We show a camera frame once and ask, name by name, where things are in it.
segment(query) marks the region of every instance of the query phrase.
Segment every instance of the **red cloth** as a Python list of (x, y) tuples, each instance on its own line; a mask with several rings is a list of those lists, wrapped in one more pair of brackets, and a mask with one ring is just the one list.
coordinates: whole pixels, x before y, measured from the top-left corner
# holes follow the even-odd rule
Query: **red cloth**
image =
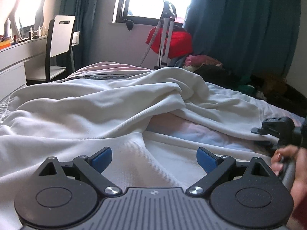
[[(156, 28), (154, 27), (149, 32), (146, 44), (149, 44), (155, 30), (156, 30)], [(162, 28), (160, 28), (152, 46), (151, 46), (151, 49), (156, 54), (158, 54), (159, 50), (160, 50), (161, 35), (162, 35)], [(167, 38), (165, 39), (165, 45), (164, 45), (163, 53), (165, 53), (166, 41), (167, 41)], [(185, 31), (183, 28), (174, 29), (173, 33), (172, 33), (172, 39), (171, 39), (171, 44), (170, 44), (170, 47), (169, 47), (168, 57), (170, 59), (173, 59), (173, 58), (183, 56), (183, 55), (186, 55), (186, 54), (189, 54), (189, 53), (192, 53), (192, 52), (193, 52), (192, 36), (187, 31)]]
[(307, 229), (307, 195), (294, 210), (292, 217), (297, 219), (304, 226), (304, 229)]

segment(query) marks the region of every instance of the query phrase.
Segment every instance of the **teal curtain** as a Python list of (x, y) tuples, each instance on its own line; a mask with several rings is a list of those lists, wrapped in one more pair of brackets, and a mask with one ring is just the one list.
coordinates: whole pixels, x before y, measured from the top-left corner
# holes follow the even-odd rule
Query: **teal curtain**
[(191, 0), (184, 28), (194, 55), (220, 60), (239, 77), (286, 76), (296, 48), (300, 0)]
[(96, 3), (97, 0), (62, 0), (61, 2), (59, 14), (75, 16), (74, 31), (80, 31), (79, 45), (73, 47), (76, 70), (88, 65)]

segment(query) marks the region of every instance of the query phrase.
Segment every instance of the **bed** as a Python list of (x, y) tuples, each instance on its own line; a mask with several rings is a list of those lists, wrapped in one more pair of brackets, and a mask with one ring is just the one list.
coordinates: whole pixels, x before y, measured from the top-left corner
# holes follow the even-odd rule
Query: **bed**
[(14, 196), (48, 156), (71, 161), (109, 146), (113, 161), (103, 174), (123, 190), (185, 190), (206, 174), (196, 162), (199, 147), (269, 163), (254, 141), (276, 139), (250, 129), (281, 116), (296, 126), (303, 121), (176, 67), (151, 71), (102, 62), (65, 80), (22, 88), (0, 104), (0, 229), (21, 227)]

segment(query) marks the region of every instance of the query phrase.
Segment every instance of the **window frame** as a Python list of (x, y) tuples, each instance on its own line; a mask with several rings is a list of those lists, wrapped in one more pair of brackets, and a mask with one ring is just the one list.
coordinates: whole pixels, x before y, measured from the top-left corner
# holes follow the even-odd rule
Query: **window frame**
[[(143, 24), (150, 26), (157, 26), (159, 19), (157, 18), (148, 18), (141, 16), (128, 16), (128, 8), (129, 8), (130, 0), (119, 0), (117, 11), (116, 11), (116, 20), (118, 23), (125, 23), (125, 20), (133, 21), (135, 24)], [(177, 27), (182, 27), (182, 23), (175, 22), (174, 25)]]

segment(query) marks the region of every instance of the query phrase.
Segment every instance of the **blue pad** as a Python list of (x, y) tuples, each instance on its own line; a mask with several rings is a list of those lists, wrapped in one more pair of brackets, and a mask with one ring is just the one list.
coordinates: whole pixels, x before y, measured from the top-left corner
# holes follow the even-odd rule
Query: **blue pad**
[(111, 161), (112, 150), (107, 148), (92, 159), (91, 166), (99, 173), (102, 173), (110, 165)]
[(207, 173), (210, 173), (212, 170), (214, 170), (218, 166), (217, 158), (213, 157), (214, 154), (209, 155), (205, 151), (203, 151), (201, 148), (198, 148), (196, 152), (196, 160), (198, 164), (206, 171)]

